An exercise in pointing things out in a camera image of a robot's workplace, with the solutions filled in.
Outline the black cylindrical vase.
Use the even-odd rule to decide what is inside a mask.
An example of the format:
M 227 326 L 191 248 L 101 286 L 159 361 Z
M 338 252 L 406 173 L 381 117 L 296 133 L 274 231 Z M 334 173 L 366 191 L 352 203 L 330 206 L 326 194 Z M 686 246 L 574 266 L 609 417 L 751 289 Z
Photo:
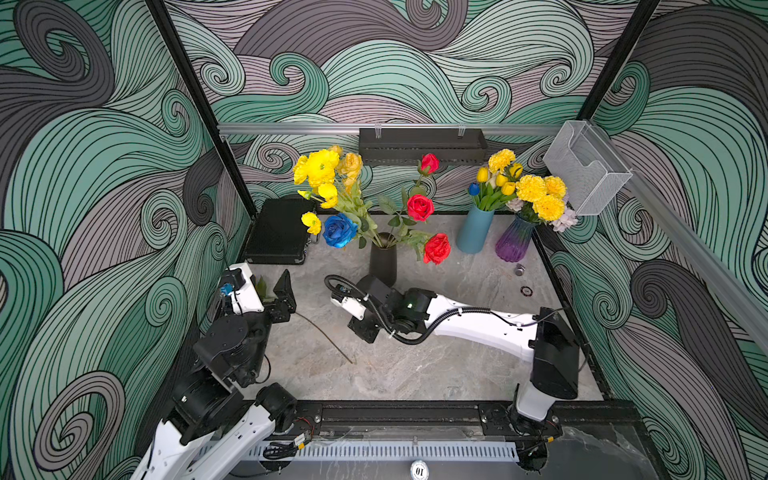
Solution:
M 397 280 L 397 245 L 390 233 L 380 235 L 380 243 L 371 245 L 369 274 L 393 287 Z

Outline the yellow flower bunch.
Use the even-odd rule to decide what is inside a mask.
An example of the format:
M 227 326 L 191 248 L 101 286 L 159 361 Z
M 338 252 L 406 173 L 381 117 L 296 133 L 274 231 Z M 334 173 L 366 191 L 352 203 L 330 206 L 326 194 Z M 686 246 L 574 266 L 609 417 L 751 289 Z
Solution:
M 322 210 L 333 210 L 334 215 L 343 213 L 357 224 L 357 235 L 350 243 L 380 246 L 378 226 L 370 215 L 372 203 L 362 194 L 362 167 L 360 155 L 344 153 L 341 147 L 332 146 L 300 156 L 292 169 L 293 182 L 304 199 L 317 202 Z M 309 234 L 323 237 L 326 219 L 305 213 L 301 220 Z

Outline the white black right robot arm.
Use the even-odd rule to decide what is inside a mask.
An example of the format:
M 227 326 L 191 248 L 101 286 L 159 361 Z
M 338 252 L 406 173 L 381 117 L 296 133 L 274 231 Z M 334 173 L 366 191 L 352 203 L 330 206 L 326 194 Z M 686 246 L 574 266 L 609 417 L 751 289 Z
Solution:
M 401 293 L 367 275 L 354 284 L 338 275 L 324 279 L 332 303 L 351 315 L 348 328 L 365 342 L 381 331 L 403 345 L 447 336 L 498 349 L 527 363 L 528 379 L 515 390 L 507 409 L 509 428 L 518 435 L 553 437 L 558 428 L 550 410 L 578 397 L 580 347 L 558 309 L 535 314 L 499 312 L 463 304 L 432 290 Z

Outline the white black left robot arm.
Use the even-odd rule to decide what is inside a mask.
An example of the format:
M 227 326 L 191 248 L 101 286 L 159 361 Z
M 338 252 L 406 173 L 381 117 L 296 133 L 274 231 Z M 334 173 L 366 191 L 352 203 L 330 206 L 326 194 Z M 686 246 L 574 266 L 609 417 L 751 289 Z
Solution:
M 222 274 L 223 316 L 193 346 L 195 367 L 174 387 L 135 479 L 223 479 L 273 434 L 289 431 L 297 400 L 278 383 L 257 384 L 271 328 L 296 311 L 290 273 L 261 300 L 246 263 Z

